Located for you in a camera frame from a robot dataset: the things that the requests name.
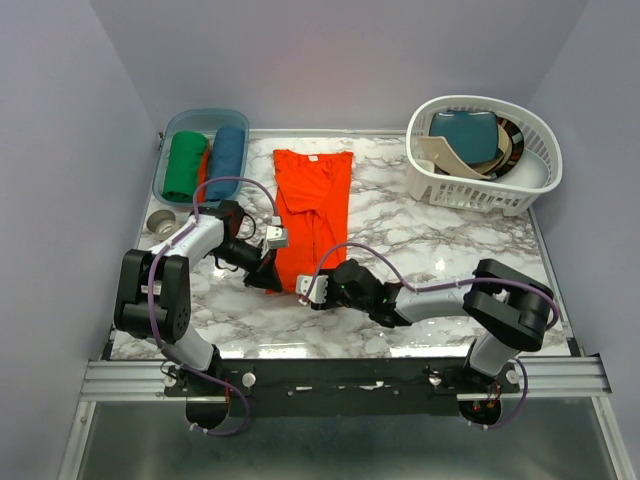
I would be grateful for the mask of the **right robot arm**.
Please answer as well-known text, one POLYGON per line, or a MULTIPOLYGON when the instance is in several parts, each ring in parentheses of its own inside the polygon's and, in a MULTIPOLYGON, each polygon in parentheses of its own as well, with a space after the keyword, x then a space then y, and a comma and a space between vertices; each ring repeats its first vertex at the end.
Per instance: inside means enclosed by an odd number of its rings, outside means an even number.
POLYGON ((414 289, 383 283, 357 261, 347 260, 314 276, 300 275, 295 291, 314 310, 353 309, 386 328, 441 317, 473 318, 485 334, 472 342, 459 371, 462 384, 474 392, 493 384, 519 353, 539 351, 558 317, 551 289, 492 259, 480 261, 468 279, 414 289))

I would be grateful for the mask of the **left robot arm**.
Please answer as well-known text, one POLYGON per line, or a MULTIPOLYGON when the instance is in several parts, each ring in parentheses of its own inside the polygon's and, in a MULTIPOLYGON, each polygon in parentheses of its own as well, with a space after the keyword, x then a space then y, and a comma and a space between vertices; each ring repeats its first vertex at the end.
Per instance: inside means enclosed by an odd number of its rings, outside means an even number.
POLYGON ((134 338, 156 344, 167 359, 190 366, 187 382, 201 395, 214 393, 222 380, 220 353, 190 325, 194 266, 208 256, 245 272, 249 287, 283 289, 275 260, 288 246, 288 232, 276 215, 265 238, 253 246, 238 237, 245 210, 224 200, 200 207, 181 229, 150 250, 131 249, 123 257, 114 325, 134 338))

